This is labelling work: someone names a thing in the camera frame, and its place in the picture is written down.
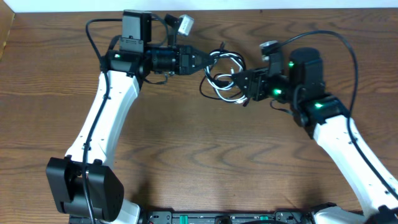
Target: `white wall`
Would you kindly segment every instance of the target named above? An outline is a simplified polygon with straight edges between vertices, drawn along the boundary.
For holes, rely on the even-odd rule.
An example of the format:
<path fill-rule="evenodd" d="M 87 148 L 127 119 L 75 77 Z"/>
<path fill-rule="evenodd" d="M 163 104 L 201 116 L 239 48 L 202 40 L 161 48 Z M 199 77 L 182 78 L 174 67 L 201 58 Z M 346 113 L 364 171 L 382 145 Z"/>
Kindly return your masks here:
<path fill-rule="evenodd" d="M 4 0 L 14 12 L 398 7 L 398 0 Z"/>

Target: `robotic arm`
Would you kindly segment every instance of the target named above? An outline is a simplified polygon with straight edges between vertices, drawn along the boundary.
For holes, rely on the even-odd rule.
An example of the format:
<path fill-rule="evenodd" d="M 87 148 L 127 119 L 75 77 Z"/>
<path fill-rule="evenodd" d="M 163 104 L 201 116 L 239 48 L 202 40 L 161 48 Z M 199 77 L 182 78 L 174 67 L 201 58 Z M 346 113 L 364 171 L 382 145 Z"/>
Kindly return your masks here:
<path fill-rule="evenodd" d="M 98 220 L 117 224 L 147 223 L 139 206 L 123 199 L 123 185 L 111 170 L 127 112 L 150 71 L 177 75 L 189 75 L 201 69 L 210 72 L 209 66 L 219 59 L 192 46 L 176 44 L 176 35 L 188 35 L 192 27 L 193 19 L 186 15 L 180 18 L 167 15 L 164 21 L 157 18 L 164 23 L 166 29 L 167 26 L 171 27 L 171 34 L 168 32 L 168 46 L 149 44 L 151 21 L 154 20 L 152 16 L 150 12 L 124 12 L 123 34 L 118 37 L 120 50 L 113 50 L 112 46 L 103 57 L 102 63 L 107 68 L 103 70 L 106 76 L 103 73 L 99 76 L 98 91 L 80 134 L 65 158 L 51 158 L 49 161 L 47 178 L 57 210 L 61 213 L 89 217 L 88 205 L 91 202 L 93 217 Z M 225 84 L 217 79 L 211 81 L 215 87 L 220 86 L 220 90 L 225 90 L 229 85 L 238 86 L 243 94 L 240 99 L 245 101 L 244 106 L 249 100 L 261 101 L 266 98 L 289 103 L 294 121 L 336 163 L 353 188 L 364 216 L 338 207 L 328 207 L 312 212 L 312 223 L 388 223 L 380 221 L 386 217 L 396 222 L 394 213 L 398 208 L 398 181 L 380 163 L 360 136 L 350 118 L 351 110 L 347 110 L 337 97 L 325 92 L 319 52 L 312 48 L 294 50 L 289 57 L 289 77 L 284 75 L 281 48 L 291 41 L 281 44 L 270 41 L 261 45 L 262 58 L 269 62 L 268 67 L 240 69 L 238 73 L 230 75 L 232 84 Z M 104 95 L 108 99 L 91 134 L 90 149 L 86 155 L 86 172 L 83 175 L 86 139 L 104 101 Z M 87 201 L 84 191 L 84 176 L 89 181 L 91 201 Z M 187 222 L 180 219 L 180 223 L 188 223 L 188 218 Z M 271 222 L 262 220 L 258 223 Z"/>

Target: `green component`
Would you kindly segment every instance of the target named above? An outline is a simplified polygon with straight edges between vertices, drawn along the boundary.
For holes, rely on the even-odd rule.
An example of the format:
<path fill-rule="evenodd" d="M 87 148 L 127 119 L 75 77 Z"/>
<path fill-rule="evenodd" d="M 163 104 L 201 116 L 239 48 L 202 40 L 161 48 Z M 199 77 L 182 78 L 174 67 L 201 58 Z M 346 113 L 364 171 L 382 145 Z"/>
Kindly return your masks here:
<path fill-rule="evenodd" d="M 180 216 L 180 224 L 188 224 L 188 215 Z"/>
<path fill-rule="evenodd" d="M 317 109 L 321 108 L 322 106 L 323 106 L 323 105 L 320 104 L 320 103 L 315 103 L 315 107 L 316 107 Z"/>
<path fill-rule="evenodd" d="M 279 89 L 274 90 L 274 95 L 279 95 L 281 93 L 282 93 L 282 90 L 279 90 Z"/>

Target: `wooden table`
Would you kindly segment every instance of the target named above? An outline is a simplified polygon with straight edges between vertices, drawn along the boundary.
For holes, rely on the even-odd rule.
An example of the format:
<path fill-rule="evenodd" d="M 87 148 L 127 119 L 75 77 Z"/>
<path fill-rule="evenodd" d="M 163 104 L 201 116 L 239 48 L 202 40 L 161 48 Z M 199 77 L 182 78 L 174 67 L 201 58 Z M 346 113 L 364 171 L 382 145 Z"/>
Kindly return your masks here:
<path fill-rule="evenodd" d="M 249 68 L 264 66 L 258 45 L 299 33 L 330 29 L 343 34 L 359 60 L 354 119 L 361 134 L 398 175 L 397 9 L 188 11 L 192 33 L 181 44 L 244 55 Z M 0 62 L 0 222 L 66 223 L 45 176 L 50 157 L 63 157 L 93 102 L 99 63 L 85 22 L 120 12 L 18 14 Z M 164 35 L 154 23 L 153 36 Z M 120 23 L 93 25 L 104 52 Z M 353 66 L 339 40 L 310 36 L 286 46 L 319 49 L 328 91 L 347 103 Z M 229 64 L 220 63 L 227 72 Z M 115 173 L 125 197 L 145 208 L 264 211 L 359 203 L 326 152 L 292 118 L 269 108 L 209 100 L 199 94 L 202 72 L 144 85 L 127 115 Z M 152 80 L 160 79 L 151 75 Z M 206 85 L 206 93 L 212 94 Z"/>

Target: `white cable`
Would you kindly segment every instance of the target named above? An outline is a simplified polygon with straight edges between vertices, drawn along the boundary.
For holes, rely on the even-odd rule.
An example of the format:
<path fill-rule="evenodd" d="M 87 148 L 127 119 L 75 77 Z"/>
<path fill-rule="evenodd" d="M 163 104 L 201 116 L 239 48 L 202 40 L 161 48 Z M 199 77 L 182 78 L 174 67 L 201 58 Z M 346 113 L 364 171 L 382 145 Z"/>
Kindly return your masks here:
<path fill-rule="evenodd" d="M 228 52 L 228 53 L 221 53 L 221 52 L 219 52 L 219 51 L 212 52 L 210 55 L 214 55 L 214 54 L 219 54 L 219 55 L 218 55 L 218 58 L 229 58 L 229 59 L 231 59 L 236 65 L 238 65 L 238 67 L 239 67 L 239 72 L 242 72 L 242 71 L 243 71 L 243 66 L 242 66 L 243 61 L 241 60 L 241 58 L 240 58 L 239 55 L 234 54 L 234 53 L 229 53 L 229 52 Z M 238 62 L 235 58 L 228 57 L 228 56 L 237 57 L 238 60 L 239 60 L 239 62 Z M 207 73 L 207 75 L 210 76 L 210 66 L 207 66 L 207 67 L 205 68 L 205 73 Z M 215 79 L 219 80 L 219 78 L 221 78 L 221 77 L 230 77 L 230 78 L 231 78 L 231 77 L 232 77 L 232 74 L 221 74 L 221 75 L 218 75 Z M 215 92 L 216 92 L 216 94 L 218 95 L 218 97 L 220 97 L 222 100 L 224 100 L 224 101 L 226 101 L 226 102 L 243 103 L 243 102 L 245 102 L 245 101 L 247 100 L 247 97 L 246 97 L 245 95 L 241 96 L 241 97 L 238 98 L 238 99 L 233 99 L 233 100 L 224 98 L 224 97 L 221 95 L 220 90 L 228 91 L 228 90 L 232 89 L 232 87 L 234 86 L 234 82 L 233 82 L 233 81 L 231 81 L 227 86 L 224 86 L 224 87 L 219 87 L 219 86 L 216 85 L 214 82 L 212 82 L 209 78 L 207 78 L 207 81 L 208 81 L 208 83 L 215 89 Z"/>

